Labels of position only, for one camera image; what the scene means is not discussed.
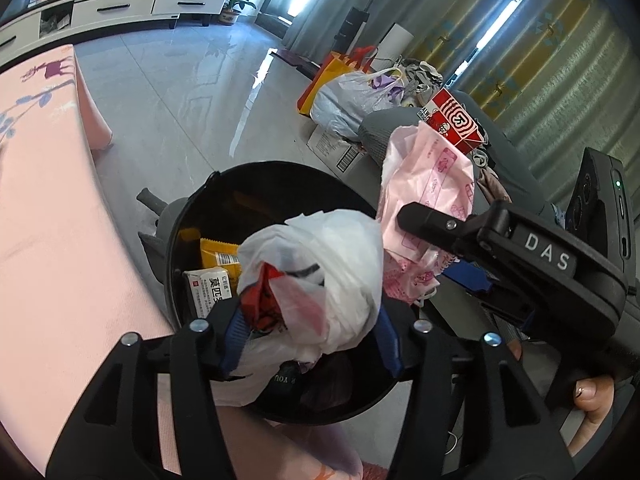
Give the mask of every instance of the silver screw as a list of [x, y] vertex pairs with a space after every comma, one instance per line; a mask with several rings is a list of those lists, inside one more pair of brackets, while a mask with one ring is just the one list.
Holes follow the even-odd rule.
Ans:
[[209, 328], [209, 323], [206, 319], [194, 319], [189, 324], [189, 328], [193, 332], [204, 332], [207, 328]]
[[428, 319], [419, 319], [414, 322], [414, 330], [423, 334], [428, 334], [433, 330], [433, 323]]
[[120, 338], [120, 342], [124, 346], [133, 346], [138, 342], [138, 334], [135, 332], [127, 332], [124, 336]]
[[482, 340], [489, 346], [500, 346], [502, 344], [502, 338], [495, 332], [484, 334]]

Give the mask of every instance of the red and white box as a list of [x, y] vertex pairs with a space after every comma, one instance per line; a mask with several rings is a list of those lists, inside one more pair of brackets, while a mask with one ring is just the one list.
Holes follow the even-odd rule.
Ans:
[[484, 142], [476, 122], [445, 88], [431, 98], [418, 117], [465, 155]]

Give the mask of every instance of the fingernail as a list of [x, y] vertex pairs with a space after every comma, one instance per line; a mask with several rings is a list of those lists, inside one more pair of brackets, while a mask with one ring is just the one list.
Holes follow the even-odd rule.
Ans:
[[596, 390], [597, 386], [595, 382], [590, 380], [578, 381], [575, 383], [574, 396], [576, 399], [591, 400], [596, 396]]

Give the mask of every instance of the white drawer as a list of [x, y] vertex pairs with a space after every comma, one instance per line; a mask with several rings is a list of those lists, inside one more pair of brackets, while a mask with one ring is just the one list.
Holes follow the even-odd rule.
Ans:
[[0, 64], [14, 57], [14, 52], [40, 37], [40, 13], [9, 23], [0, 29]]
[[97, 27], [110, 22], [126, 23], [134, 16], [150, 16], [154, 0], [87, 0], [74, 4], [71, 27], [95, 23]]
[[220, 14], [225, 0], [156, 0], [153, 14]]

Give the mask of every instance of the hand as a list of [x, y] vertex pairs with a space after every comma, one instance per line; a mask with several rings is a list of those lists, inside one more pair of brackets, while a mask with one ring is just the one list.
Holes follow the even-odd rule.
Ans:
[[[522, 358], [522, 345], [518, 340], [507, 344], [514, 357]], [[584, 411], [584, 420], [567, 446], [569, 454], [575, 456], [591, 437], [595, 435], [613, 406], [614, 382], [609, 376], [584, 379], [575, 383], [574, 404]]]

